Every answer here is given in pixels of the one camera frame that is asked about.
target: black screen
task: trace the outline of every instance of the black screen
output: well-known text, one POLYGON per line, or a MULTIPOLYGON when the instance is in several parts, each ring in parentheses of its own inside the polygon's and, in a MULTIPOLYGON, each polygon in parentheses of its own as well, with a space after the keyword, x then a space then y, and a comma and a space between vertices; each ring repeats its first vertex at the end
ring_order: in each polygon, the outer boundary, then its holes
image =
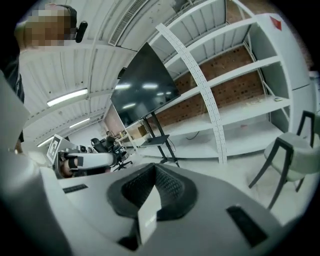
POLYGON ((135 55, 111 96, 128 127, 179 96, 166 67, 148 43, 135 55))

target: floor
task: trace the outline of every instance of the floor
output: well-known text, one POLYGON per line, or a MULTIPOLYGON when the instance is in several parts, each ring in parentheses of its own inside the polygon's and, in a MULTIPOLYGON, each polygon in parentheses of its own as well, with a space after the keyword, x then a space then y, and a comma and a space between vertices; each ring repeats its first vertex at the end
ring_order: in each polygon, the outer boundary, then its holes
MULTIPOLYGON (((161 160, 159 157, 142 157, 134 151, 131 151, 131 153, 126 162, 132 161, 134 166, 159 163, 161 160)), ((212 176, 232 184, 264 207, 269 205, 280 179, 280 175, 270 167, 252 189, 248 188, 249 183, 265 162, 262 152, 229 157, 228 164, 225 166, 220 165, 217 159, 212 158, 179 159, 178 162, 183 169, 212 176)), ((271 209, 271 213, 282 225, 302 215, 309 204, 314 189, 318 185, 318 181, 318 174, 306 176, 298 193, 295 191, 297 184, 286 183, 271 209)))

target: red label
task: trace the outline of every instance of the red label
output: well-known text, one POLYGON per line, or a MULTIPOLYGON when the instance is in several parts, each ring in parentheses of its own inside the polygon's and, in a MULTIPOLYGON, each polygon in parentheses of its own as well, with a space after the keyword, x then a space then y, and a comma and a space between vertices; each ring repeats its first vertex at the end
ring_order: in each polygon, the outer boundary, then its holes
POLYGON ((270 19, 271 19, 273 25, 274 25, 278 30, 282 31, 281 21, 280 21, 280 20, 277 20, 277 19, 275 19, 275 18, 273 18, 273 17, 271 17, 271 16, 270 16, 270 19))

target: black slot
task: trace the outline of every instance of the black slot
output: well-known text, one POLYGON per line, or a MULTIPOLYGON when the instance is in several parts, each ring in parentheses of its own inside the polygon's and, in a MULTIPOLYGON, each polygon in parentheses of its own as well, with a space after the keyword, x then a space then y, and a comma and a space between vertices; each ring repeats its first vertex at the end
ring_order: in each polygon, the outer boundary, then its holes
POLYGON ((71 193, 71 192, 76 192, 79 190, 83 190, 83 189, 87 189, 88 187, 85 184, 80 184, 80 185, 76 185, 76 186, 70 186, 70 187, 66 187, 63 189, 64 193, 71 193))
POLYGON ((266 233, 262 231, 262 229, 240 206, 231 206, 226 209, 226 211, 240 229, 251 247, 255 247, 268 238, 266 233))

